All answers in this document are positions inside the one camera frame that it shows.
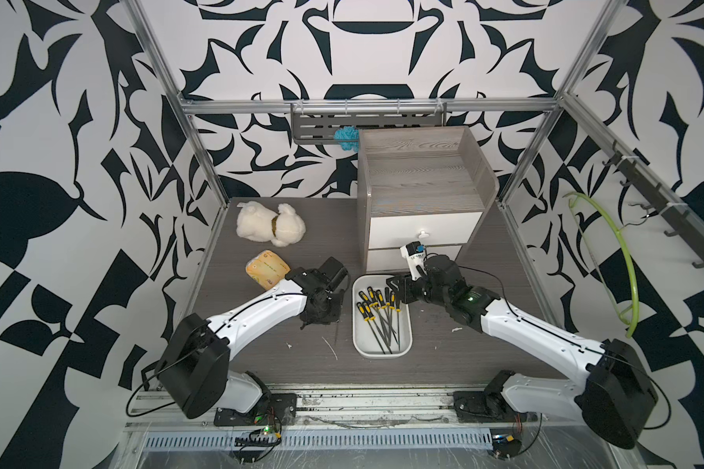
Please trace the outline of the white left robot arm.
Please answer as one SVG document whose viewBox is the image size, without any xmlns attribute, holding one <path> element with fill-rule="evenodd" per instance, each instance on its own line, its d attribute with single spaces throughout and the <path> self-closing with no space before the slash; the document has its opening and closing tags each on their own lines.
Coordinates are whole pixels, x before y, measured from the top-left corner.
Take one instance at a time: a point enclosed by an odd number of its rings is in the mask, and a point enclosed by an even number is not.
<svg viewBox="0 0 704 469">
<path fill-rule="evenodd" d="M 349 274 L 334 257 L 317 269 L 296 268 L 258 297 L 204 319 L 191 314 L 175 328 L 154 378 L 189 418 L 212 408 L 249 414 L 269 395 L 249 372 L 231 371 L 232 359 L 285 320 L 332 324 L 341 314 Z"/>
</svg>

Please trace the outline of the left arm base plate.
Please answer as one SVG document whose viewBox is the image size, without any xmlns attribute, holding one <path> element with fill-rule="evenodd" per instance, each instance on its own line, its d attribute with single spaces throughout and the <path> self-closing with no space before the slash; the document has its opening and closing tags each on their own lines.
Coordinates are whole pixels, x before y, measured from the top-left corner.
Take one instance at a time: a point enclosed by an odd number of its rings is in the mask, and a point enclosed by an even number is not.
<svg viewBox="0 0 704 469">
<path fill-rule="evenodd" d="M 298 396 L 295 393 L 264 395 L 251 410 L 244 414 L 230 408 L 217 408 L 213 424 L 216 427 L 291 424 L 296 416 L 297 399 Z"/>
</svg>

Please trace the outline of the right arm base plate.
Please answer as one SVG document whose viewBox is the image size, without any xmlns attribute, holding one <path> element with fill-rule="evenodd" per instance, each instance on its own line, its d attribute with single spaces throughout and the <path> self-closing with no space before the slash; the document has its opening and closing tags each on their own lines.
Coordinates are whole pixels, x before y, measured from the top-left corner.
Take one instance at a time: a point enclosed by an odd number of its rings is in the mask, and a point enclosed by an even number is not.
<svg viewBox="0 0 704 469">
<path fill-rule="evenodd" d="M 516 412 L 497 393 L 486 391 L 455 391 L 454 410 L 463 423 L 523 423 L 527 414 Z"/>
</svg>

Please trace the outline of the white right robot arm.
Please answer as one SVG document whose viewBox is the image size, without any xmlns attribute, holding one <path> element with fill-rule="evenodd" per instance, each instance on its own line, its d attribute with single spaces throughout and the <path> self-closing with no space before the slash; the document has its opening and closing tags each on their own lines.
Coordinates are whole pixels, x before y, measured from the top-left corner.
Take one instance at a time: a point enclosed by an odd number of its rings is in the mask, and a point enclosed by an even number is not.
<svg viewBox="0 0 704 469">
<path fill-rule="evenodd" d="M 445 255 L 428 257 L 386 284 L 402 303 L 441 307 L 461 326 L 510 343 L 562 375 L 500 371 L 483 391 L 455 398 L 462 416 L 499 421 L 528 412 L 554 415 L 585 423 L 621 449 L 633 449 L 647 429 L 659 387 L 629 344 L 587 339 L 526 314 L 498 293 L 470 285 Z"/>
</svg>

